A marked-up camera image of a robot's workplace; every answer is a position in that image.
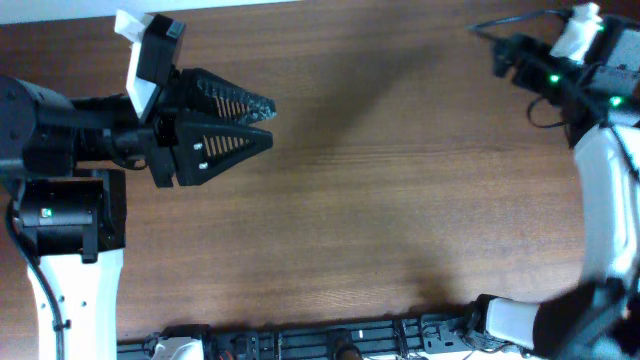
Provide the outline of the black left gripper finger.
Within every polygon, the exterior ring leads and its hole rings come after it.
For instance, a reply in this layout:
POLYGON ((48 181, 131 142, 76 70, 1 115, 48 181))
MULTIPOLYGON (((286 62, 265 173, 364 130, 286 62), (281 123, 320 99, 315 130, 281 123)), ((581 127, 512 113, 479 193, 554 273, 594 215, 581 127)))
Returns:
POLYGON ((173 147, 180 186, 199 186, 273 146, 265 130, 207 117, 178 118, 173 147))
POLYGON ((276 116, 275 101, 202 68, 184 69, 170 82, 178 108, 232 124, 251 125, 276 116))

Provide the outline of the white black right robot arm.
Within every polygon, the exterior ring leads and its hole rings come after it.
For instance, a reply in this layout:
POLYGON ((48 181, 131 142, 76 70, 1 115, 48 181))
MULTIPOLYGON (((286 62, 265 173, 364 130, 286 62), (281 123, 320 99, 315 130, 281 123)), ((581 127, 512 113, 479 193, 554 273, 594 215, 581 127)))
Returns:
POLYGON ((560 9, 554 44, 493 37, 493 72, 561 110, 579 173, 585 255, 579 283, 521 302, 482 295, 467 340, 481 336, 544 359, 639 355, 639 24, 596 4, 560 9))

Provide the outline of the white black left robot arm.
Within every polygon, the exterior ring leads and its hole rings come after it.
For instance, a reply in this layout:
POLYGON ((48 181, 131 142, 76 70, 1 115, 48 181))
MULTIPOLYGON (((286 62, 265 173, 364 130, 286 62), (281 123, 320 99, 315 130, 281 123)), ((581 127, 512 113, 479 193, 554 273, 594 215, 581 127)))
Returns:
POLYGON ((1 80, 5 224, 26 261, 43 359, 113 359, 126 174, 202 185, 273 144, 275 103, 203 69, 172 70, 141 107, 1 80))

